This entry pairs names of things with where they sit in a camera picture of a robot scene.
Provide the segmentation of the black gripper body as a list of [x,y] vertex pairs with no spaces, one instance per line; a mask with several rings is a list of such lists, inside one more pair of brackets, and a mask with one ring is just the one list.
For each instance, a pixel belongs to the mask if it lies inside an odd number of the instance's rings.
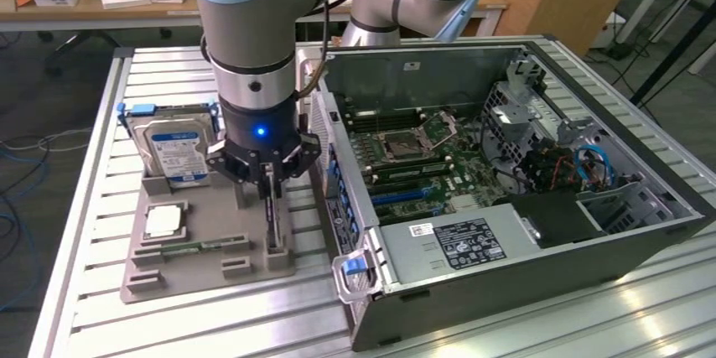
[[274,179],[285,179],[282,159],[299,145],[295,125],[295,99],[289,97],[267,109],[234,106],[219,98],[225,124],[225,150],[247,163],[249,174],[261,173],[261,164],[273,165]]

